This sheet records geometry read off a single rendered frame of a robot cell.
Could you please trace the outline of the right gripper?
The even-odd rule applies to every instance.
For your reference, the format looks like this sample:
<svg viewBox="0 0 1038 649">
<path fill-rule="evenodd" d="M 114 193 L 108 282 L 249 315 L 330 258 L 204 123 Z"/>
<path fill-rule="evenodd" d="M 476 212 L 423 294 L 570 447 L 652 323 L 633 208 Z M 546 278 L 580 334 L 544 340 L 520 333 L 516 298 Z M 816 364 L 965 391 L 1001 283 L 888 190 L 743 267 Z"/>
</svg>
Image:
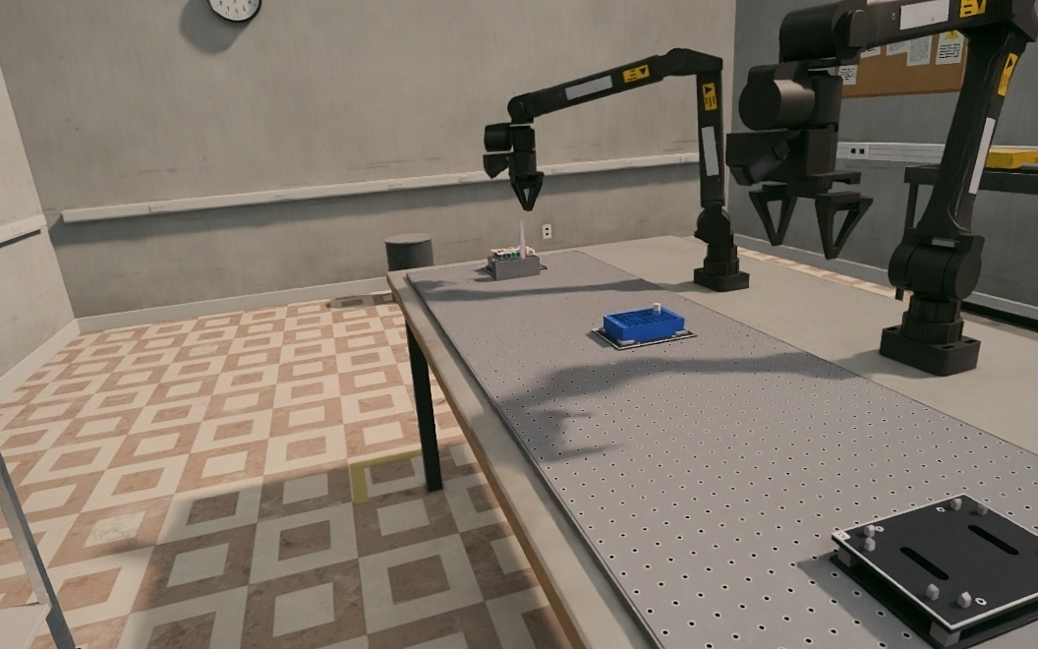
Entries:
<svg viewBox="0 0 1038 649">
<path fill-rule="evenodd" d="M 530 172 L 508 172 L 508 178 L 510 178 L 511 186 L 515 195 L 517 195 L 519 201 L 523 204 L 524 211 L 532 211 L 534 205 L 537 202 L 537 196 L 539 195 L 540 189 L 544 184 L 542 181 L 544 181 L 545 178 L 544 170 L 537 170 L 537 150 L 532 148 L 532 153 L 530 152 Z M 527 201 L 524 190 L 528 188 L 530 188 L 530 197 L 528 197 Z"/>
</svg>

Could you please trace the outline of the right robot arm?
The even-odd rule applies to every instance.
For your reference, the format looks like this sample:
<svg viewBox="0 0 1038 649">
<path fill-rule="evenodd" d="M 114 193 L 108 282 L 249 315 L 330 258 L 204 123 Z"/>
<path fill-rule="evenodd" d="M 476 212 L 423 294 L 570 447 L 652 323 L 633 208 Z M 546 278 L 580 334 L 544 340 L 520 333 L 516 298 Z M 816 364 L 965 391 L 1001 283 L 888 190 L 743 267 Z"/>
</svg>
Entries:
<svg viewBox="0 0 1038 649">
<path fill-rule="evenodd" d="M 752 273 L 739 270 L 740 256 L 737 256 L 737 245 L 733 245 L 733 229 L 729 229 L 729 215 L 722 209 L 725 207 L 723 60 L 721 56 L 681 47 L 671 49 L 666 55 L 658 55 L 647 56 L 645 59 L 598 72 L 563 85 L 512 96 L 508 101 L 508 115 L 512 116 L 512 121 L 486 125 L 485 147 L 487 152 L 511 151 L 512 147 L 523 152 L 482 154 L 484 168 L 492 179 L 506 168 L 508 172 L 513 173 L 530 172 L 530 150 L 532 153 L 532 148 L 537 148 L 537 130 L 532 129 L 531 125 L 515 125 L 515 123 L 534 123 L 534 115 L 559 111 L 626 89 L 653 85 L 664 81 L 664 78 L 672 74 L 696 75 L 701 207 L 704 207 L 704 204 L 706 207 L 704 218 L 699 220 L 694 229 L 694 233 L 698 233 L 694 237 L 699 236 L 698 239 L 706 243 L 707 256 L 704 258 L 704 267 L 694 268 L 694 275 L 718 285 L 749 281 Z M 667 75 L 662 76 L 662 74 Z"/>
</svg>

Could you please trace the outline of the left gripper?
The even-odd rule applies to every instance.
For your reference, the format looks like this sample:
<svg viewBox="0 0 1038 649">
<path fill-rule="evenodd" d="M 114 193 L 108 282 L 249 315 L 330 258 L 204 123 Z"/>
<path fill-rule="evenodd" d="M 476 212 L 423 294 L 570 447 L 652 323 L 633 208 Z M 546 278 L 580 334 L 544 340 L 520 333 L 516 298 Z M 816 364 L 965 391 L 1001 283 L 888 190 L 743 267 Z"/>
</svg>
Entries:
<svg viewBox="0 0 1038 649">
<path fill-rule="evenodd" d="M 836 170 L 836 139 L 838 139 L 839 123 L 822 125 L 822 129 L 834 129 L 832 147 L 830 147 L 829 173 L 815 175 L 791 175 L 769 173 L 761 182 L 773 181 L 773 185 L 762 185 L 762 190 L 749 190 L 752 204 L 758 212 L 763 227 L 770 240 L 770 245 L 780 246 L 788 227 L 789 219 L 794 212 L 796 199 L 807 197 L 815 200 L 816 213 L 821 234 L 823 250 L 826 260 L 834 260 L 844 247 L 847 237 L 851 235 L 863 214 L 868 211 L 874 197 L 861 196 L 858 192 L 829 193 L 834 182 L 846 185 L 861 185 L 861 170 Z M 842 178 L 842 179 L 839 179 Z M 786 190 L 786 192 L 785 192 Z M 778 232 L 775 231 L 767 202 L 782 201 L 778 219 Z M 848 211 L 849 210 L 849 211 Z M 848 211 L 846 219 L 839 229 L 834 244 L 834 218 L 837 211 Z"/>
</svg>

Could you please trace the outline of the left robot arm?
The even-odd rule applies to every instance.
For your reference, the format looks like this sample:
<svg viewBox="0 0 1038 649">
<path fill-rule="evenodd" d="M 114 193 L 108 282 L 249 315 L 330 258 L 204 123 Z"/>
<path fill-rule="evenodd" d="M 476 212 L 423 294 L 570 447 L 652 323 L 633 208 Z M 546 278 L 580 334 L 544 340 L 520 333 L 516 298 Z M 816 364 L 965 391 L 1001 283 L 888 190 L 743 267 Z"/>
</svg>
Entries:
<svg viewBox="0 0 1038 649">
<path fill-rule="evenodd" d="M 747 128 L 782 130 L 726 134 L 725 163 L 737 185 L 758 185 L 769 173 L 829 173 L 834 129 L 822 125 L 839 123 L 844 78 L 814 69 L 859 65 L 861 53 L 873 47 L 937 32 L 958 30 L 968 38 L 965 79 L 932 197 L 916 228 L 903 229 L 887 270 L 893 287 L 913 294 L 901 324 L 883 328 L 881 337 L 935 359 L 980 352 L 980 340 L 962 335 L 960 316 L 979 279 L 984 246 L 983 236 L 969 234 L 969 218 L 1010 76 L 1027 42 L 1038 37 L 1034 4 L 842 0 L 789 11 L 778 29 L 778 63 L 752 67 L 738 104 Z M 816 130 L 798 130 L 800 125 Z"/>
</svg>

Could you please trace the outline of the blue tube carrier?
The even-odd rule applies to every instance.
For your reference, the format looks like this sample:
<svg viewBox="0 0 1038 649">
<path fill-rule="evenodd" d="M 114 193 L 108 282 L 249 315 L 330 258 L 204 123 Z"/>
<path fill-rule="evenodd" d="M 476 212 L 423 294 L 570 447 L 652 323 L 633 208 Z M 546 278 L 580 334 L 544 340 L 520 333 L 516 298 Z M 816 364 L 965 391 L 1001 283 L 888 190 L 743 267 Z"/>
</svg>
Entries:
<svg viewBox="0 0 1038 649">
<path fill-rule="evenodd" d="M 664 307 L 659 315 L 649 308 L 604 316 L 604 329 L 614 339 L 637 342 L 675 335 L 678 330 L 684 330 L 684 319 Z"/>
</svg>

